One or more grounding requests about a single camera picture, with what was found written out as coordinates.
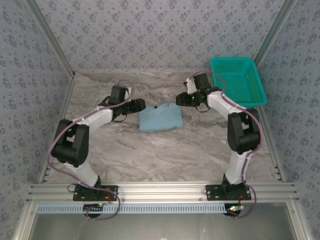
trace green basket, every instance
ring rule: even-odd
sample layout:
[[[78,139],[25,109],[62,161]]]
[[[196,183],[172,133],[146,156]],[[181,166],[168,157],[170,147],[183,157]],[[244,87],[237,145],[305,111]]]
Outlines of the green basket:
[[[211,59],[211,68],[225,81],[225,95],[237,104],[249,109],[267,103],[255,62],[251,58],[216,57]],[[216,87],[224,88],[217,76],[213,76],[213,81]]]

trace folded towel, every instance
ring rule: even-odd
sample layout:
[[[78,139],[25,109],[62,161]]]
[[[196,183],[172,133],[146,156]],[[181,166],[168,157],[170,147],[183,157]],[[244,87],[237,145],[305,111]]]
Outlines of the folded towel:
[[[181,107],[173,102],[159,106],[147,106],[139,112],[139,130],[141,132],[158,132],[169,129],[182,129]]]

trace marble surface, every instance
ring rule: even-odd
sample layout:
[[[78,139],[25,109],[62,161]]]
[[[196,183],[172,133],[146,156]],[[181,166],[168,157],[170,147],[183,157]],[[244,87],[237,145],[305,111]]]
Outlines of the marble surface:
[[[183,82],[189,75],[188,72],[78,73],[66,118],[78,118],[93,110],[120,80],[134,84],[133,98],[143,98],[149,106],[175,102],[175,97],[186,90]],[[221,181],[231,155],[227,121],[214,109],[199,113],[195,108],[183,107],[182,116],[183,129],[157,133],[140,132],[137,113],[128,115],[124,122],[105,124],[90,134],[87,160],[103,182]],[[265,142],[252,156],[246,176],[248,180],[276,179]],[[53,171],[48,181],[71,179]]]

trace blue floral wallpaper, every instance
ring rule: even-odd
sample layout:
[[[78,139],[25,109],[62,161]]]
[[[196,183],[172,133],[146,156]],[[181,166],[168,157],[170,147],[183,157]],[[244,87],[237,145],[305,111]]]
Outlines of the blue floral wallpaper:
[[[300,0],[259,69],[268,122],[288,181],[320,239],[320,1]]]
[[[75,71],[254,57],[283,0],[36,0]]]
[[[0,239],[38,181],[68,77],[22,0],[0,1]]]

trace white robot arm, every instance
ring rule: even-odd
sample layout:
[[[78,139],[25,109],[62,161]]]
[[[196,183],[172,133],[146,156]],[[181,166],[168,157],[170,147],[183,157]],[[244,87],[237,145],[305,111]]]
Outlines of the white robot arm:
[[[207,97],[207,104],[209,108],[217,110],[226,120],[228,120],[228,116],[233,113],[242,113],[238,108],[229,105],[223,98],[221,97],[221,91],[214,91],[210,93]],[[241,178],[241,170],[244,165],[246,159],[247,152],[242,154],[237,153],[236,151],[231,152],[229,167],[225,173],[225,177],[230,184],[240,184],[242,183]],[[246,171],[248,164],[244,169],[243,178],[246,179]]]
[[[221,186],[226,199],[237,198],[247,189],[243,184],[251,158],[251,155],[247,155],[260,143],[259,128],[249,115],[237,108],[238,104],[225,95],[222,97],[221,89],[211,86],[205,73],[194,76],[194,79],[188,78],[184,85],[187,87],[187,92],[176,97],[177,105],[198,107],[200,104],[205,104],[208,108],[217,110],[228,121],[227,141],[232,152]],[[247,109],[247,111],[258,119],[258,112],[255,109]]]
[[[99,187],[101,184],[100,178],[86,161],[89,153],[89,134],[102,125],[110,123],[119,115],[140,112],[146,108],[145,101],[141,98],[130,100],[118,107],[112,107],[124,102],[130,94],[130,87],[115,85],[111,95],[106,97],[95,110],[86,114],[89,117],[80,117],[74,120],[62,119],[59,122],[55,138],[72,122],[81,120],[59,139],[51,152],[53,157],[57,158],[73,175],[80,179],[80,184],[82,182],[91,187]]]

